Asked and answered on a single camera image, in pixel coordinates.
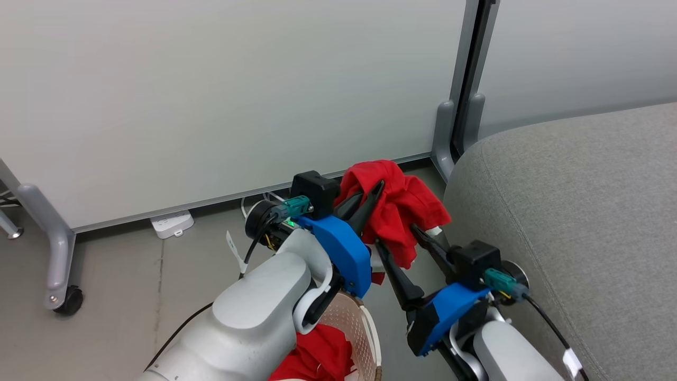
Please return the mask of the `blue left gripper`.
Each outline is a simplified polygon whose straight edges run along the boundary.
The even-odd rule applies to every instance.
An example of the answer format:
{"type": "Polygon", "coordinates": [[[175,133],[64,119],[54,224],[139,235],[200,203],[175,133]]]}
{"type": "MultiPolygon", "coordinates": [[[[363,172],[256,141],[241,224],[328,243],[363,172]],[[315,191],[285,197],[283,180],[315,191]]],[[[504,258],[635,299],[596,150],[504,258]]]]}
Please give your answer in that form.
{"type": "Polygon", "coordinates": [[[336,205],[336,216],[298,217],[298,224],[312,232],[345,279],[345,290],[358,298],[365,297],[372,284],[371,254],[360,237],[384,188],[385,181],[380,180],[367,193],[353,193],[336,205]]]}

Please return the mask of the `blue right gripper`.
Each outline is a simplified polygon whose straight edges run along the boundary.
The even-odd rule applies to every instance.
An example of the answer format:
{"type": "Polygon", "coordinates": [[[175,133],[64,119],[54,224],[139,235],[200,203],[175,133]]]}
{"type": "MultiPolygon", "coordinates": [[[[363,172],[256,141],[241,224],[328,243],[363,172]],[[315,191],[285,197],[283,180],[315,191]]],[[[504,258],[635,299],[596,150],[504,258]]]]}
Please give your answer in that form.
{"type": "MultiPolygon", "coordinates": [[[[411,225],[411,233],[417,244],[428,251],[445,279],[454,279],[455,266],[447,258],[451,247],[442,229],[436,226],[425,231],[418,225],[411,225]]],[[[450,284],[420,308],[425,297],[423,290],[409,280],[383,241],[376,241],[376,249],[402,311],[415,310],[408,329],[408,345],[418,357],[433,350],[440,340],[449,335],[452,326],[489,293],[486,287],[474,291],[462,284],[450,284]]]]}

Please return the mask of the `red and white garment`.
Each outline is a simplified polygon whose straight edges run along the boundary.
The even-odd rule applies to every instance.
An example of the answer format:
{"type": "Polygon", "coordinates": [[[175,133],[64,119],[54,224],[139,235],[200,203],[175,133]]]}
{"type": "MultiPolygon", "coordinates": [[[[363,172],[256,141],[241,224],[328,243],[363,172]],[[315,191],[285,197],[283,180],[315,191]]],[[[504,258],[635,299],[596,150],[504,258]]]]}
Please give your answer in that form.
{"type": "Polygon", "coordinates": [[[349,167],[334,206],[357,192],[369,192],[381,180],[385,188],[363,229],[362,240],[373,244],[379,238],[386,243],[396,264],[410,269],[417,257],[417,241],[409,227],[415,224],[429,231],[449,224],[452,219],[440,198],[420,178],[405,175],[395,162],[386,160],[358,162],[349,167]]]}

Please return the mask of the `cream perforated laundry basket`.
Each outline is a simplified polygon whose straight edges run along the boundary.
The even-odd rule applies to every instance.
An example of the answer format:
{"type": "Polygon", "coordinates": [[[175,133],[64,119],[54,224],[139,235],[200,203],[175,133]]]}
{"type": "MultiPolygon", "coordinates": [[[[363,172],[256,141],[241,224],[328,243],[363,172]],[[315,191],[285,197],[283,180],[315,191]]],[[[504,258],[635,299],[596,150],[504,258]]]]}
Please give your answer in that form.
{"type": "Polygon", "coordinates": [[[379,335],[361,299],[338,292],[319,323],[340,330],[350,342],[353,373],[349,381],[383,381],[379,335]]]}

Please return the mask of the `short grey partition leg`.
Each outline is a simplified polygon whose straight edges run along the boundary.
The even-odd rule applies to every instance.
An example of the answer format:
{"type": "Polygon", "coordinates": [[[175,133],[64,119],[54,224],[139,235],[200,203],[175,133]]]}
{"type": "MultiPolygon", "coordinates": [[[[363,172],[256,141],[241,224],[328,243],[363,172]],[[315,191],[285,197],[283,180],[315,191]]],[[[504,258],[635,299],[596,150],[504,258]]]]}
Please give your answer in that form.
{"type": "Polygon", "coordinates": [[[461,155],[479,141],[479,129],[485,101],[486,97],[481,93],[474,94],[468,101],[461,141],[461,155]]]}
{"type": "Polygon", "coordinates": [[[453,101],[442,102],[437,107],[433,142],[431,147],[431,161],[443,181],[447,183],[454,169],[452,159],[452,132],[454,127],[455,109],[453,101]]]}

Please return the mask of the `plain red garment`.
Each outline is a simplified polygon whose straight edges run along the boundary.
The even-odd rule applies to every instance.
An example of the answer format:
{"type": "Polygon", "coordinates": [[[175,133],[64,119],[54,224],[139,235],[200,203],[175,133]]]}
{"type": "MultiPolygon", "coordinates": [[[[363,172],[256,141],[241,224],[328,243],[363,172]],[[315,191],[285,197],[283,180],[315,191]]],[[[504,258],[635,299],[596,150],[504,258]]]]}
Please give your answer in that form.
{"type": "Polygon", "coordinates": [[[345,333],[318,324],[310,333],[297,334],[296,347],[268,381],[345,381],[356,371],[345,333]]]}

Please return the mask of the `grey fabric sofa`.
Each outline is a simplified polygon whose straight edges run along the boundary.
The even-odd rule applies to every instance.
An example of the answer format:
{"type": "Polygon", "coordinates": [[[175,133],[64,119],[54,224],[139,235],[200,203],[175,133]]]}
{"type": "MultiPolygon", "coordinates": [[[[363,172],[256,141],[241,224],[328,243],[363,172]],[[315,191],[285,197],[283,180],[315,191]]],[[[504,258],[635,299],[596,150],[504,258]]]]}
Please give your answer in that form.
{"type": "Polygon", "coordinates": [[[450,244],[519,265],[590,381],[677,381],[677,102],[491,135],[443,204],[450,244]]]}

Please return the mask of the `wide white partition panel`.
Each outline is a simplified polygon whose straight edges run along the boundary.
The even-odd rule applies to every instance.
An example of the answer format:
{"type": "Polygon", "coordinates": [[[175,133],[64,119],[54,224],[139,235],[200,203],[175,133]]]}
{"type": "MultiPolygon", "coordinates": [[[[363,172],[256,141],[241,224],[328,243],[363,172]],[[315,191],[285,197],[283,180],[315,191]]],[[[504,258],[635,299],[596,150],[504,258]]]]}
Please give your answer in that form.
{"type": "Polygon", "coordinates": [[[431,151],[466,0],[0,0],[0,159],[71,229],[431,151]]]}

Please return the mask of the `white power strip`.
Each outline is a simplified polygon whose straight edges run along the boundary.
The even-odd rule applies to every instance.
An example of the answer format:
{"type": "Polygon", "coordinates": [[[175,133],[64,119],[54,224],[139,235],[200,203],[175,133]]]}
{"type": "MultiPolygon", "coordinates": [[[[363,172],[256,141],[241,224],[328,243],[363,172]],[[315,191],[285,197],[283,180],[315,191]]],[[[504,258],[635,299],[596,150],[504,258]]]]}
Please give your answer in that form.
{"type": "Polygon", "coordinates": [[[193,215],[188,210],[157,215],[151,217],[150,222],[155,233],[162,240],[169,237],[179,237],[194,225],[193,215]]]}

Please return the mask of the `narrow white partition panel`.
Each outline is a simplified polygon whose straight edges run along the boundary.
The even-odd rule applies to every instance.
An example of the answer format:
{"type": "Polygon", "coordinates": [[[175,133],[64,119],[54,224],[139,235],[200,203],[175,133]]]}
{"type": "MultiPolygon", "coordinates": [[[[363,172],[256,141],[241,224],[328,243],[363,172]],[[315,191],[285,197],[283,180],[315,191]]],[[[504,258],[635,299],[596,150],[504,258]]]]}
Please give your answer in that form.
{"type": "Polygon", "coordinates": [[[479,137],[677,102],[677,0],[501,0],[479,137]]]}

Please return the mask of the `black caster wheel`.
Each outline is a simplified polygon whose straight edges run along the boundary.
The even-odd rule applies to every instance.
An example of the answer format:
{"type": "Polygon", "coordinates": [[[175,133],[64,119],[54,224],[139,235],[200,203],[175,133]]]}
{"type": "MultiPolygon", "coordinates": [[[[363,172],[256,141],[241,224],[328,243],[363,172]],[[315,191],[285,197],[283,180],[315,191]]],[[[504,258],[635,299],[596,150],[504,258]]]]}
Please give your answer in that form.
{"type": "Polygon", "coordinates": [[[84,294],[77,285],[69,285],[66,289],[65,301],[54,310],[61,316],[73,316],[76,314],[84,301],[84,294]]]}

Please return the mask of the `grey partition leg with caster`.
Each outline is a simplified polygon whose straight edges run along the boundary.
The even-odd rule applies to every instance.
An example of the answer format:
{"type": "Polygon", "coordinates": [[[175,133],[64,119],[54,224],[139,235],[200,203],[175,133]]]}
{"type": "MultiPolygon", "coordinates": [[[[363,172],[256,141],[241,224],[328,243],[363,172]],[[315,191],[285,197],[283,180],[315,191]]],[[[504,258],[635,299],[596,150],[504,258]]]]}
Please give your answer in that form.
{"type": "Polygon", "coordinates": [[[14,195],[46,234],[49,241],[49,263],[44,294],[45,308],[54,311],[64,301],[76,241],[75,232],[66,224],[48,198],[34,184],[20,184],[14,195]]]}

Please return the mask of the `slim grey table leg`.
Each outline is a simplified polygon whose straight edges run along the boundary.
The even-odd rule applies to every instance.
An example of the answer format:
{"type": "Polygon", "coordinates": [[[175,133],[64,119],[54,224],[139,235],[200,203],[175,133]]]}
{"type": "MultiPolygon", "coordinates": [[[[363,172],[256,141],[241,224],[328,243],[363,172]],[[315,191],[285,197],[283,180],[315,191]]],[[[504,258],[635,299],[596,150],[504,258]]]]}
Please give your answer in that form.
{"type": "Polygon", "coordinates": [[[24,232],[24,229],[16,226],[2,210],[0,210],[0,228],[6,232],[10,240],[19,238],[24,232]]]}

